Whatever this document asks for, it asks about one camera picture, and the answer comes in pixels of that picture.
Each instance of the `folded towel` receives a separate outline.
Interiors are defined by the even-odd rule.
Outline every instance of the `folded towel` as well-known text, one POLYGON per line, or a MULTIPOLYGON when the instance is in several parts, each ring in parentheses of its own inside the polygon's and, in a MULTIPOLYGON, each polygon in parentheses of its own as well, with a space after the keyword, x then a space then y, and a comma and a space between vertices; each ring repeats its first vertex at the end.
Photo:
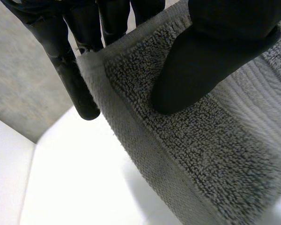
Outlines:
POLYGON ((158 114, 150 103, 154 81, 190 24, 181 0, 82 55, 81 74, 139 171, 183 224, 252 225, 281 196, 281 76, 266 56, 257 58, 195 105, 158 114))

